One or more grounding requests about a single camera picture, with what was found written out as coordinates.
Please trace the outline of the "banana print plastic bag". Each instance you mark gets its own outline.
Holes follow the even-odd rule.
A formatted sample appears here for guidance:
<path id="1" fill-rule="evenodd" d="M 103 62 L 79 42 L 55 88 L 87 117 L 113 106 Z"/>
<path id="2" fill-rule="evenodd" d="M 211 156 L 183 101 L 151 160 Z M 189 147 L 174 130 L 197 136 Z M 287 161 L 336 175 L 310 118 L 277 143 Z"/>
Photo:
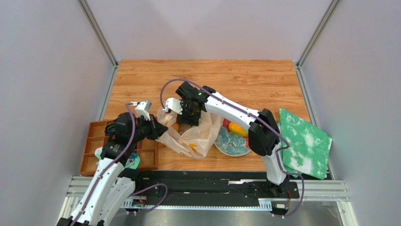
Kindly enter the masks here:
<path id="1" fill-rule="evenodd" d="M 198 126 L 190 126 L 179 123 L 179 131 L 175 131 L 171 125 L 177 122 L 178 114 L 165 113 L 160 107 L 157 111 L 157 120 L 168 127 L 157 141 L 176 153 L 193 159 L 203 159 L 214 144 L 223 123 L 223 117 L 213 113 L 201 112 Z"/>

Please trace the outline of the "yellow green fake mango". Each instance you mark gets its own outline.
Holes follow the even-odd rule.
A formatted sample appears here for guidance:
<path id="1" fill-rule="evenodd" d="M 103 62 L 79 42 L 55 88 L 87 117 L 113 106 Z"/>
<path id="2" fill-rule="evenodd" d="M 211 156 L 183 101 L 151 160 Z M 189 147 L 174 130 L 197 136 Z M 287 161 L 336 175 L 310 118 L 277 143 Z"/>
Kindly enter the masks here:
<path id="1" fill-rule="evenodd" d="M 240 137 L 248 137 L 249 136 L 248 132 L 245 129 L 243 129 L 239 125 L 235 124 L 234 122 L 230 122 L 228 124 L 228 129 L 231 133 L 233 133 L 237 136 L 240 136 Z"/>

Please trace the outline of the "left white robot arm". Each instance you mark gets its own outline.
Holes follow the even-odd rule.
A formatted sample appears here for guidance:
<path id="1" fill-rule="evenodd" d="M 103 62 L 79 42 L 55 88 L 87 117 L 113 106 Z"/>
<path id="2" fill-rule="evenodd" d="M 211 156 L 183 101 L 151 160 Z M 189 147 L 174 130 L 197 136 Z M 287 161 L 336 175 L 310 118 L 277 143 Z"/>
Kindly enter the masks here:
<path id="1" fill-rule="evenodd" d="M 121 113 L 105 129 L 109 139 L 102 148 L 96 172 L 75 210 L 60 218 L 59 226 L 108 226 L 124 201 L 134 192 L 138 171 L 126 167 L 138 142 L 156 140 L 168 128 L 150 114 Z"/>

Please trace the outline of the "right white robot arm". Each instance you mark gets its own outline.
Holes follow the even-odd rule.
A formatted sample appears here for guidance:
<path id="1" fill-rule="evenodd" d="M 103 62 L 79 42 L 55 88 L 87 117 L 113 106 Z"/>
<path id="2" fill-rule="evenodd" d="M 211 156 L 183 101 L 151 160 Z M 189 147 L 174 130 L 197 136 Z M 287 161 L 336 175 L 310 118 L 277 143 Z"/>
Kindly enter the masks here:
<path id="1" fill-rule="evenodd" d="M 289 143 L 281 135 L 270 110 L 244 107 L 208 86 L 201 87 L 189 80 L 183 80 L 176 93 L 179 98 L 169 98 L 164 111 L 176 112 L 178 119 L 189 125 L 199 124 L 201 112 L 213 113 L 237 124 L 247 132 L 250 149 L 261 156 L 267 180 L 276 186 L 288 183 L 279 152 L 282 143 L 285 147 L 289 147 Z"/>

